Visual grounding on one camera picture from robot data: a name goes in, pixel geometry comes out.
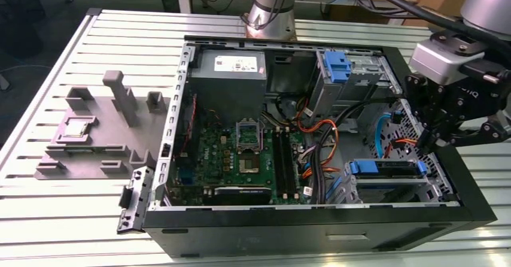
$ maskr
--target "blue drive bracket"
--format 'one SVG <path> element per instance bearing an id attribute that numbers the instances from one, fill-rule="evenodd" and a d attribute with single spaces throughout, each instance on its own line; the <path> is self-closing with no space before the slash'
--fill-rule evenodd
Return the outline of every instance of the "blue drive bracket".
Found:
<path id="1" fill-rule="evenodd" d="M 340 51 L 325 51 L 324 64 L 332 83 L 345 83 L 350 75 L 350 62 L 345 54 Z"/>

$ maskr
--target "white cable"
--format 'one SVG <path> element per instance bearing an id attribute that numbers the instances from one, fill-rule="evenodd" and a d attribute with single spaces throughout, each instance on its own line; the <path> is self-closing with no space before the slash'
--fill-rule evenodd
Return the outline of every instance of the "white cable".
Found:
<path id="1" fill-rule="evenodd" d="M 45 65 L 17 65 L 17 66 L 13 66 L 10 68 L 5 68 L 4 70 L 0 71 L 0 73 L 2 73 L 5 71 L 10 71 L 12 69 L 16 69 L 16 68 L 48 68 L 48 69 L 52 69 L 52 67 L 45 66 Z"/>
<path id="2" fill-rule="evenodd" d="M 301 161 L 302 161 L 302 158 L 306 156 L 306 154 L 309 154 L 309 153 L 312 152 L 313 148 L 314 148 L 314 145 L 313 145 L 309 149 L 306 149 L 306 150 L 298 155 L 298 157 L 297 157 L 297 162 L 301 162 Z"/>

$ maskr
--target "blue cable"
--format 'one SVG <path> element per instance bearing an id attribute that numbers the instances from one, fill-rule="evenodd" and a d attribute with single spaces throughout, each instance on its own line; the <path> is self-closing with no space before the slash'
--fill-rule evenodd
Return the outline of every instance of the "blue cable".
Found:
<path id="1" fill-rule="evenodd" d="M 381 126 L 382 126 L 382 123 L 386 119 L 390 118 L 390 115 L 389 114 L 382 114 L 380 119 L 377 120 L 377 124 L 376 124 L 376 130 L 374 130 L 374 148 L 376 148 L 376 155 L 377 155 L 377 158 L 381 158 L 382 157 L 382 151 L 381 151 Z"/>

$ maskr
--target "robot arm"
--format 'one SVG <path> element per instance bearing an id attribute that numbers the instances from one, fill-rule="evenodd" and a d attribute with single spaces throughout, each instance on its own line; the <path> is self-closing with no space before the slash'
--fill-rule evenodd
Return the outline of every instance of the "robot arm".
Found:
<path id="1" fill-rule="evenodd" d="M 446 144 L 504 141 L 511 137 L 504 111 L 511 92 L 511 0 L 465 0 L 461 21 L 404 0 L 386 1 L 445 29 L 417 43 L 409 62 L 416 73 L 406 76 L 404 83 L 406 99 L 424 128 L 417 148 L 429 153 Z M 293 2 L 253 0 L 248 17 L 241 17 L 249 37 L 292 39 Z M 389 17 L 397 10 L 372 8 Z M 461 128 L 466 120 L 484 117 L 486 121 L 477 129 Z"/>
<path id="2" fill-rule="evenodd" d="M 334 0 L 253 0 L 248 16 L 241 16 L 249 37 L 273 40 L 293 39 L 294 1 L 333 2 Z"/>

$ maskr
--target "metal bracket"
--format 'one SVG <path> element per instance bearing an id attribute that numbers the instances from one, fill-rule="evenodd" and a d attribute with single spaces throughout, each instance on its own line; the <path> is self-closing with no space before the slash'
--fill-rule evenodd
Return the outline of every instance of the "metal bracket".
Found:
<path id="1" fill-rule="evenodd" d="M 149 203 L 152 179 L 152 168 L 144 166 L 134 169 L 129 185 L 124 186 L 120 195 L 118 206 L 122 208 L 122 212 L 118 218 L 117 234 L 145 232 L 142 222 Z"/>

